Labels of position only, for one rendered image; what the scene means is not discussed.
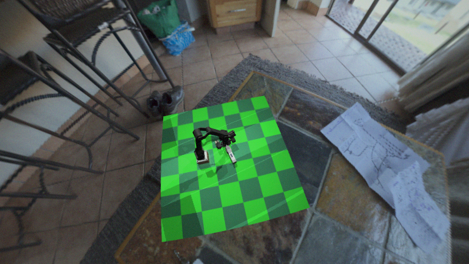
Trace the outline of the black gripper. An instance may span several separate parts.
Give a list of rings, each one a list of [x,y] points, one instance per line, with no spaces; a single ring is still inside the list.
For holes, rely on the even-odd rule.
[[[221,144],[220,144],[220,142],[216,143],[216,146],[217,146],[218,149],[220,149],[220,148],[221,148],[221,145],[222,145],[223,147],[226,147],[226,145],[230,145],[230,144],[231,144],[231,141],[232,141],[232,143],[236,142],[235,138],[232,137],[230,140],[229,140],[229,138],[228,138],[228,141],[227,141],[227,142],[223,142],[223,141],[222,141]]]

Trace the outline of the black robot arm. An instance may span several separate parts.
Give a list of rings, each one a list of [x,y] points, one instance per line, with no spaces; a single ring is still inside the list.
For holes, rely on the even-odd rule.
[[[201,131],[206,131],[206,134],[203,136]],[[196,158],[198,160],[205,159],[204,149],[202,147],[202,140],[205,139],[208,135],[219,136],[220,141],[227,142],[228,138],[236,136],[234,130],[227,132],[226,130],[216,130],[210,127],[200,127],[193,131],[193,135],[196,139],[196,149],[194,151]]]

